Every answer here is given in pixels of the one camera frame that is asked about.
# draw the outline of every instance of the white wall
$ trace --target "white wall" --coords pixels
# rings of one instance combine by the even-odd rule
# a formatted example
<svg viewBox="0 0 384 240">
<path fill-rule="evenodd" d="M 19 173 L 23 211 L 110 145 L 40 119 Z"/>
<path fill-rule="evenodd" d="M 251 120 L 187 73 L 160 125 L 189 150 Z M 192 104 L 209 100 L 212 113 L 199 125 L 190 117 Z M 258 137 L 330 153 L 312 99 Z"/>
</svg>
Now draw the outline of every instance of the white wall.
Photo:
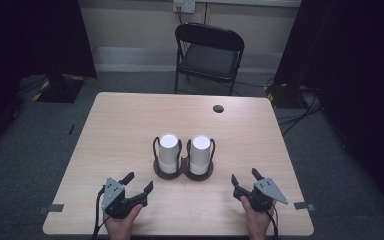
<svg viewBox="0 0 384 240">
<path fill-rule="evenodd" d="M 209 1 L 213 3 L 197 2 L 195 14 L 182 14 L 183 22 L 203 23 L 205 19 L 207 24 L 236 31 L 245 41 L 242 66 L 275 71 L 298 8 L 218 3 L 226 0 Z M 273 1 L 281 5 L 289 1 L 297 2 L 297 0 L 270 0 Z M 129 69 L 131 68 L 129 64 L 132 62 L 140 65 L 140 59 L 149 59 L 146 61 L 148 65 L 152 65 L 150 59 L 155 59 L 156 65 L 175 63 L 174 31 L 179 25 L 179 19 L 178 15 L 173 13 L 172 1 L 80 0 L 79 2 L 90 44 L 95 49 L 101 49 L 94 51 L 95 64 L 100 66 L 112 64 L 116 66 L 114 69 L 121 69 L 124 65 Z M 114 53 L 108 54 L 110 51 L 102 50 L 102 47 L 117 47 L 127 49 L 127 52 L 115 56 Z"/>
<path fill-rule="evenodd" d="M 172 2 L 81 0 L 83 18 L 92 46 L 173 48 L 179 24 Z M 203 7 L 183 14 L 184 22 L 203 22 Z M 284 50 L 297 8 L 209 3 L 207 23 L 237 31 L 254 53 Z"/>
</svg>

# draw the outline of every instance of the wooden table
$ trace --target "wooden table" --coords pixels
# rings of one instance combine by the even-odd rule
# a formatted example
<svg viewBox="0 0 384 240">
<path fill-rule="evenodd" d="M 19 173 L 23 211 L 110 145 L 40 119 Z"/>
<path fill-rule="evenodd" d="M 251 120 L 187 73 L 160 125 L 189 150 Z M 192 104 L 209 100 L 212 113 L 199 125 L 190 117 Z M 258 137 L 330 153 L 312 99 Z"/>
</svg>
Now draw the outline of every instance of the wooden table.
<svg viewBox="0 0 384 240">
<path fill-rule="evenodd" d="M 222 105 L 223 113 L 213 111 Z M 183 145 L 205 134 L 216 142 L 214 171 L 205 181 L 184 174 L 172 180 L 153 170 L 155 137 L 173 133 Z M 182 156 L 186 157 L 184 148 Z M 231 175 L 252 190 L 256 168 L 277 183 L 289 204 L 276 205 L 279 235 L 311 235 L 308 211 L 293 203 L 303 196 L 270 102 L 265 98 L 169 94 L 100 93 L 93 104 L 43 230 L 51 235 L 89 235 L 95 222 L 95 202 L 107 177 L 135 178 L 126 186 L 132 197 L 154 181 L 134 223 L 137 236 L 243 236 L 245 212 L 233 198 Z M 101 228 L 100 234 L 106 234 Z M 268 234 L 273 234 L 270 227 Z"/>
</svg>

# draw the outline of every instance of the human hand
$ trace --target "human hand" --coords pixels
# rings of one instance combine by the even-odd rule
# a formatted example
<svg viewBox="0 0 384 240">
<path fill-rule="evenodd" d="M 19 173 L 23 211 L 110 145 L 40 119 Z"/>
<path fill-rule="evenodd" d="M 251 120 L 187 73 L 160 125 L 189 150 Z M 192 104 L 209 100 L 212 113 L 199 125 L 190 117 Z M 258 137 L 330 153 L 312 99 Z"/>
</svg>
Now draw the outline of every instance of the human hand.
<svg viewBox="0 0 384 240">
<path fill-rule="evenodd" d="M 249 238 L 251 240 L 265 240 L 267 229 L 269 228 L 271 221 L 269 216 L 265 212 L 254 211 L 251 207 L 251 203 L 245 196 L 241 196 L 240 200 L 246 213 L 246 225 L 248 228 Z M 274 207 L 268 210 L 268 212 L 273 216 Z"/>
<path fill-rule="evenodd" d="M 129 215 L 124 219 L 117 219 L 109 217 L 104 211 L 105 228 L 108 232 L 110 240 L 129 240 L 132 236 L 133 221 L 139 215 L 140 210 L 143 208 L 142 204 L 138 204 L 132 208 Z"/>
</svg>

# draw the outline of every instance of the white cylinder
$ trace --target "white cylinder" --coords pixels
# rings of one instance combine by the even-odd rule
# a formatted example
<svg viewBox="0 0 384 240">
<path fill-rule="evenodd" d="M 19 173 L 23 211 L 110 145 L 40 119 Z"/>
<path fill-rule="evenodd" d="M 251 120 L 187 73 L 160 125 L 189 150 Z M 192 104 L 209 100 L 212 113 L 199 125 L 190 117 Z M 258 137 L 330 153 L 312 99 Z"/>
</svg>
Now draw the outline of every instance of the white cylinder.
<svg viewBox="0 0 384 240">
<path fill-rule="evenodd" d="M 179 139 L 176 135 L 167 133 L 160 138 L 158 164 L 163 172 L 175 173 L 178 170 L 176 169 L 177 162 L 179 162 L 180 168 L 181 156 L 177 158 L 179 148 Z"/>
<path fill-rule="evenodd" d="M 207 172 L 210 163 L 211 140 L 205 135 L 195 136 L 190 149 L 190 170 L 193 174 Z"/>
</svg>

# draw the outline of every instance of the finger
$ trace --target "finger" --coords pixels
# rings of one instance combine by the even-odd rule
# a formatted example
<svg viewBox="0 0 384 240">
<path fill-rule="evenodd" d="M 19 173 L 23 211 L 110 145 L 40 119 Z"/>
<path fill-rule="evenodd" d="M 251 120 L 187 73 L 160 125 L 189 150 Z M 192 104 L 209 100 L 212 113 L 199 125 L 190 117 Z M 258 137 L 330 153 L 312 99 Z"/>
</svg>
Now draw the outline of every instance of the finger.
<svg viewBox="0 0 384 240">
<path fill-rule="evenodd" d="M 129 215 L 127 216 L 130 220 L 135 220 L 135 218 L 139 215 L 140 210 L 143 208 L 142 204 L 138 204 L 132 208 Z"/>
<path fill-rule="evenodd" d="M 242 207 L 245 209 L 245 212 L 248 213 L 252 209 L 251 203 L 249 203 L 248 198 L 246 198 L 245 196 L 241 196 L 240 200 L 242 202 Z"/>
<path fill-rule="evenodd" d="M 271 211 L 271 212 L 274 211 L 274 208 L 275 208 L 276 203 L 277 203 L 277 201 L 276 201 L 275 199 L 273 199 L 272 207 L 270 208 L 270 211 Z"/>
<path fill-rule="evenodd" d="M 102 213 L 103 213 L 102 216 L 104 216 L 103 218 L 104 218 L 104 219 L 107 219 L 108 214 L 105 212 L 105 210 L 103 210 Z"/>
</svg>

